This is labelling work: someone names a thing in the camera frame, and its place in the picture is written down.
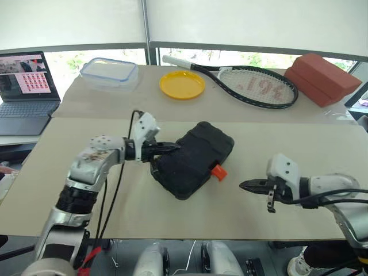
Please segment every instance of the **robotic arm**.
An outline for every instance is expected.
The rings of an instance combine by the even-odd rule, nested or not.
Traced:
[[[149,162],[155,155],[179,148],[175,143],[157,143],[155,135],[159,130],[152,115],[143,113],[133,126],[133,140],[105,135],[90,140],[89,146],[73,161],[64,189],[51,209],[36,244],[36,260],[63,259],[74,269],[82,265],[90,236],[85,228],[110,168],[126,160]],[[43,265],[35,262],[23,275],[33,275],[31,271],[37,266]]]
[[[269,160],[266,174],[267,179],[245,181],[240,187],[267,195],[270,213],[276,212],[275,201],[307,209],[325,206],[335,216],[336,223],[368,271],[368,205],[364,203],[367,195],[359,193],[356,179],[344,174],[301,177],[298,165],[282,154]]]

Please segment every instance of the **window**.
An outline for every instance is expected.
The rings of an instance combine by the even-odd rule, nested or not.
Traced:
[[[171,55],[193,63],[207,66],[248,65],[262,68],[289,68],[298,55],[284,55],[280,53],[254,53],[221,50],[172,49],[160,48],[161,65],[171,65],[162,62],[163,55]],[[348,71],[356,62],[352,60],[325,58],[342,70]]]
[[[47,52],[45,57],[61,99],[63,99],[73,80],[79,75],[83,65],[93,58],[103,57],[142,65],[146,64],[144,49]]]

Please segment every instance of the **white sneaker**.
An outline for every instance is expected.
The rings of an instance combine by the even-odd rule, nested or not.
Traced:
[[[287,267],[288,276],[308,276],[313,270],[313,267],[310,267],[304,260],[304,250],[303,248],[300,255],[295,257],[289,261]]]

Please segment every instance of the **plastic container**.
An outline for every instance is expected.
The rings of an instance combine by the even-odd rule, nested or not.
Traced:
[[[92,89],[132,91],[138,83],[138,66],[132,62],[97,57],[83,66],[80,75]]]

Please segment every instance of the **tennis racket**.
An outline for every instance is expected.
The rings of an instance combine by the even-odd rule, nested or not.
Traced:
[[[183,68],[201,72],[213,79],[228,94],[239,101],[260,108],[283,109],[298,98],[294,83],[284,76],[253,66],[201,66],[186,60],[164,55],[162,60]]]

